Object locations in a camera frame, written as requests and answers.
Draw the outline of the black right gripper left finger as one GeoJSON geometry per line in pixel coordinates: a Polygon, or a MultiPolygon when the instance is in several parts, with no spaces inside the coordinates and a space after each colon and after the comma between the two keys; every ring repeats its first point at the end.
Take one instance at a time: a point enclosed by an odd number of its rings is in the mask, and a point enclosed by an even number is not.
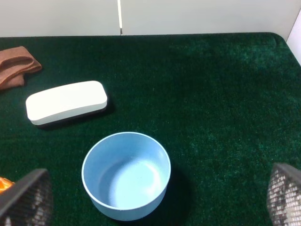
{"type": "Polygon", "coordinates": [[[0,195],[2,226],[49,226],[53,192],[47,169],[35,169],[0,195]]]}

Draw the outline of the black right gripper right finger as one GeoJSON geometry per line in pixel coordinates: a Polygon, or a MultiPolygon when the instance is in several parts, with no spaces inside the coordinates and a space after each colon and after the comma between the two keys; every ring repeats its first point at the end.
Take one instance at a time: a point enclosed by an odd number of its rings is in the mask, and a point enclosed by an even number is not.
{"type": "Polygon", "coordinates": [[[275,163],[272,168],[267,209],[274,226],[301,224],[301,171],[286,163],[275,163]]]}

